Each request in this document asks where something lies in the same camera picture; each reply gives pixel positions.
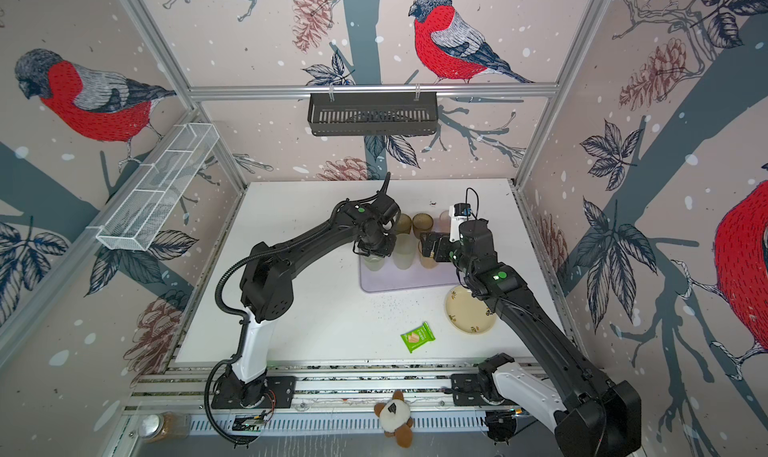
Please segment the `brown tall glass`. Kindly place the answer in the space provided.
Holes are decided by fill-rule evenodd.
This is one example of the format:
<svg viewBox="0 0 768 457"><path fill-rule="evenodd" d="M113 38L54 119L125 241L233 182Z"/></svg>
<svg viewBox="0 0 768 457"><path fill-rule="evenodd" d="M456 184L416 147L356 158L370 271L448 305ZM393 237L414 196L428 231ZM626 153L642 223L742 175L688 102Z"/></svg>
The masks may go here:
<svg viewBox="0 0 768 457"><path fill-rule="evenodd" d="M433 231L434 219L430 214L418 213L412 217L411 222L413 234L417 239L419 239L422 234Z"/></svg>

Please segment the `pink textured glass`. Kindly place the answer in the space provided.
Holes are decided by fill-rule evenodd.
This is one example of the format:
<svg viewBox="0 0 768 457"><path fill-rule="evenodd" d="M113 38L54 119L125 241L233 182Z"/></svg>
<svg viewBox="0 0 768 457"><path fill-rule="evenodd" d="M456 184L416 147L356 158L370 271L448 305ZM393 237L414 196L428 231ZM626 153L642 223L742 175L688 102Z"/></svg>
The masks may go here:
<svg viewBox="0 0 768 457"><path fill-rule="evenodd" d="M451 230L451 211L450 210L443 211L440 214L436 229L440 233L447 233L447 234L450 233L450 230Z"/></svg>

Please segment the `pale green tall glass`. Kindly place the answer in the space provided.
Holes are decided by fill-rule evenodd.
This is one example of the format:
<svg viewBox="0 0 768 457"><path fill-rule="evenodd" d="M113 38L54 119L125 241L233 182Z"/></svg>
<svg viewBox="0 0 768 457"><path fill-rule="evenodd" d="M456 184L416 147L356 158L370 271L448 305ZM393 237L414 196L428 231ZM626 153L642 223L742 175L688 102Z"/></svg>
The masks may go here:
<svg viewBox="0 0 768 457"><path fill-rule="evenodd" d="M417 251L417 239L411 234L398 234L392 254L394 265L400 270L409 269Z"/></svg>

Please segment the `light green textured glass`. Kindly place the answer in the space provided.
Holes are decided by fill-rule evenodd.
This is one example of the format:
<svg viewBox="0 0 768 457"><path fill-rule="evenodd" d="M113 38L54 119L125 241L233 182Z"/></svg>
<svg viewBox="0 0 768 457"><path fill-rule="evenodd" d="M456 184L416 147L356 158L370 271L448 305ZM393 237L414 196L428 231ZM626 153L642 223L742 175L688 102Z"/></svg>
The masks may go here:
<svg viewBox="0 0 768 457"><path fill-rule="evenodd" d="M381 270L386 263L385 258L375 255L362 257L361 261L370 272L377 272Z"/></svg>

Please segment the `yellow clear glass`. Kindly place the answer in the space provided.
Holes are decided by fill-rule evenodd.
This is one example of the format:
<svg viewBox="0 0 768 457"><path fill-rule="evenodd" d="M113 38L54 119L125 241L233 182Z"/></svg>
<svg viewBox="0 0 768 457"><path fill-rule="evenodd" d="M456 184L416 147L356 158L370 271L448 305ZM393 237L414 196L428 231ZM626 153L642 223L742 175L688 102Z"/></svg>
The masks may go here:
<svg viewBox="0 0 768 457"><path fill-rule="evenodd" d="M412 219L405 213L400 213L393 227L397 235L409 235L412 232Z"/></svg>

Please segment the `amber textured glass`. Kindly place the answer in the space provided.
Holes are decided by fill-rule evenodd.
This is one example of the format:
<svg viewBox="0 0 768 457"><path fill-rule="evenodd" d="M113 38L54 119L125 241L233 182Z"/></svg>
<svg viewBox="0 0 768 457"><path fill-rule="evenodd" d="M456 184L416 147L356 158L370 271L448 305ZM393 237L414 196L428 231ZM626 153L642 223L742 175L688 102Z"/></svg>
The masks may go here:
<svg viewBox="0 0 768 457"><path fill-rule="evenodd" d="M438 265L438 263L431 257L425 257L423 255L420 255L419 260L420 260L420 264L425 269L434 269Z"/></svg>

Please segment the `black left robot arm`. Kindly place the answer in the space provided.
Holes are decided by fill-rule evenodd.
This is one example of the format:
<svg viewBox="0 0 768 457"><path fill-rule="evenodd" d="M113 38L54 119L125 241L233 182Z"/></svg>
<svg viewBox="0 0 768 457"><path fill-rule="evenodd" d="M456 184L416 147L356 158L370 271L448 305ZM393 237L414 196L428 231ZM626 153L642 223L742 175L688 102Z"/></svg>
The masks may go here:
<svg viewBox="0 0 768 457"><path fill-rule="evenodd" d="M395 200L382 188L370 197L337 203L327 220L288 241L255 245L214 288L218 309L238 319L233 354L217 363L206 391L215 409L254 408L272 396L268 353L275 323L295 301L294 281L345 245L363 257L386 258L395 247Z"/></svg>

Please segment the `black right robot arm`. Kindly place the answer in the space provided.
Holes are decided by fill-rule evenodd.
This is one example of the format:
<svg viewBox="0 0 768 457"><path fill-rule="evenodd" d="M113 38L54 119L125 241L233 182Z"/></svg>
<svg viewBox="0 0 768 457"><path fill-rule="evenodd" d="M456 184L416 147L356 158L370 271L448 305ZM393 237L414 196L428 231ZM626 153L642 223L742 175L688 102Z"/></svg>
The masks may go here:
<svg viewBox="0 0 768 457"><path fill-rule="evenodd" d="M513 358L485 361L478 379L491 402L510 400L545 425L565 456L628 456L641 447L641 398L589 361L541 308L523 277L501 262L485 219L455 221L450 233L424 233L422 252L449 262L463 286L522 341L548 377Z"/></svg>

